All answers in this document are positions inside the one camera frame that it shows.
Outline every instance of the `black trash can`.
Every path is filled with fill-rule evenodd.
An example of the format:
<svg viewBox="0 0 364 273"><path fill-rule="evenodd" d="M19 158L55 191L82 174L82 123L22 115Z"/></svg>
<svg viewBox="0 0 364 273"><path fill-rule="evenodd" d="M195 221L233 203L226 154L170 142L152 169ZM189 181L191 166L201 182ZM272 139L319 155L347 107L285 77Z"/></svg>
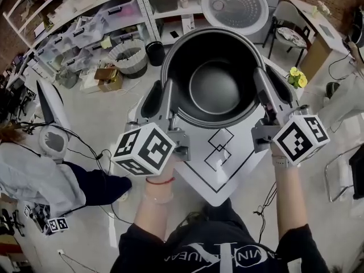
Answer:
<svg viewBox="0 0 364 273"><path fill-rule="evenodd" d="M151 42L146 46L146 52L152 66L161 66L166 56L161 42Z"/></svg>

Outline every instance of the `wicker basket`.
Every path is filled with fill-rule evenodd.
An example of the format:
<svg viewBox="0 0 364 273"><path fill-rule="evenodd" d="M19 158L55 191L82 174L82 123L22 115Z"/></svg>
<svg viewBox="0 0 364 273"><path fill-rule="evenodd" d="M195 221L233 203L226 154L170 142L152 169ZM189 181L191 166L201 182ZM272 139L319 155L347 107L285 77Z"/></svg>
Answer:
<svg viewBox="0 0 364 273"><path fill-rule="evenodd" d="M109 52L108 58L130 79L143 76L148 67L145 45L140 39L118 44Z"/></svg>

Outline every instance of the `yellow flower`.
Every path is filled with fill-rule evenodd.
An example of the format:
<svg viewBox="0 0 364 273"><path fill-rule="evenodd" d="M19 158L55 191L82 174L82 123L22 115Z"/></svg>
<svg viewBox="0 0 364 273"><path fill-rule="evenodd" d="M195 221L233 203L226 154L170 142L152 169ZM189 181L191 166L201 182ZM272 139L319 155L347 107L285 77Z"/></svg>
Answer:
<svg viewBox="0 0 364 273"><path fill-rule="evenodd" d="M298 80L299 87L303 88L307 85L307 78L305 75L301 75L301 77Z"/></svg>
<svg viewBox="0 0 364 273"><path fill-rule="evenodd" d="M297 71L298 71L298 70L297 70L297 68L296 68L296 67L292 67L289 73L290 73L292 76L296 76Z"/></svg>

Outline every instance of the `white chair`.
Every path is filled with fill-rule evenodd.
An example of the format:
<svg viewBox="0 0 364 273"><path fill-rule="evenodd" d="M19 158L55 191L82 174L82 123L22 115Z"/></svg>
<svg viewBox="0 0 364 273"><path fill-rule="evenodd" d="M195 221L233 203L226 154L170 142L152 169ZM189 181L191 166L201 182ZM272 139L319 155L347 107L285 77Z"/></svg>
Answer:
<svg viewBox="0 0 364 273"><path fill-rule="evenodd" d="M281 27L289 28L290 30L293 30L298 36L301 36L306 42L306 47L298 46L295 43L291 42L290 40L287 40L283 35L279 34L277 32L277 29ZM308 40L309 29L305 23L305 20L301 17L296 7L293 4L286 1L279 2L276 10L273 13L272 23L268 31L268 34L266 36L266 39L263 43L263 48L266 46L270 34L273 34L273 39L271 43L271 48L269 50L268 59L271 57L275 39L278 39L278 41L280 41L281 43L289 46L287 52L290 52L292 48L301 49L300 55L296 63L296 67L298 66L301 60L303 51L311 47L311 43Z"/></svg>

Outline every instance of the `black shirt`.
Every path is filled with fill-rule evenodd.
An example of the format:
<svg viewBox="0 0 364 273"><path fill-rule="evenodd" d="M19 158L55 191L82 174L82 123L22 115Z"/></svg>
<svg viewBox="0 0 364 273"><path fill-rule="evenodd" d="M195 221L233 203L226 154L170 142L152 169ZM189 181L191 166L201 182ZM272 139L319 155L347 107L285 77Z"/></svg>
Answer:
<svg viewBox="0 0 364 273"><path fill-rule="evenodd" d="M288 272L301 259L301 272L329 272L308 225L288 231L277 251L254 242L234 224L201 222L173 232L166 243L132 224L120 237L116 272Z"/></svg>

